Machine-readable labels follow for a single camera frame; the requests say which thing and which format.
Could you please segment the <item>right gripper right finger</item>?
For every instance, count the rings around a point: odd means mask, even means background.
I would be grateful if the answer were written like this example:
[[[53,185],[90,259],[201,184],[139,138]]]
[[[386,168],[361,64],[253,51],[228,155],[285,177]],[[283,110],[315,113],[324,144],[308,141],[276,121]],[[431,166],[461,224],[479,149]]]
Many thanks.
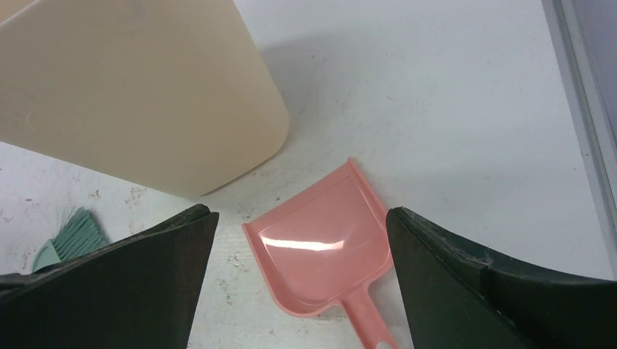
[[[534,265],[404,207],[386,229],[416,348],[614,348],[616,283]]]

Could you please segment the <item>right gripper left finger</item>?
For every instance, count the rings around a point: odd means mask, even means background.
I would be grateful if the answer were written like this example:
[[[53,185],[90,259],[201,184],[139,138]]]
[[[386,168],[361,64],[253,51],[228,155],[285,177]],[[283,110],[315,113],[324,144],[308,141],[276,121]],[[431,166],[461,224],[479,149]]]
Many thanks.
[[[1,277],[3,348],[185,348],[219,214],[194,205],[40,271]]]

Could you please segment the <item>green hand brush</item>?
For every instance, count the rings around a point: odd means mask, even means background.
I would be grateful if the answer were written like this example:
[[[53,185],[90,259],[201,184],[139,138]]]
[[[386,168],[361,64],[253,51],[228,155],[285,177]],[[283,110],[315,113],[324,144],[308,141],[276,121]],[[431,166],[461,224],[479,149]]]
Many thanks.
[[[47,266],[81,257],[110,243],[94,212],[78,208],[60,227],[57,235],[38,250],[31,271],[34,273]]]

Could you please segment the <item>pink plastic dustpan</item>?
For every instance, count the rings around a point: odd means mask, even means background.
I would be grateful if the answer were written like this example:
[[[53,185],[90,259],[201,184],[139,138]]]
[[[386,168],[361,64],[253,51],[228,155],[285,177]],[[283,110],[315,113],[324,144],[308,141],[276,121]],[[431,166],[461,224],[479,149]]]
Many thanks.
[[[354,160],[242,227],[285,313],[339,306],[365,348],[397,347],[368,292],[394,266],[386,208]]]

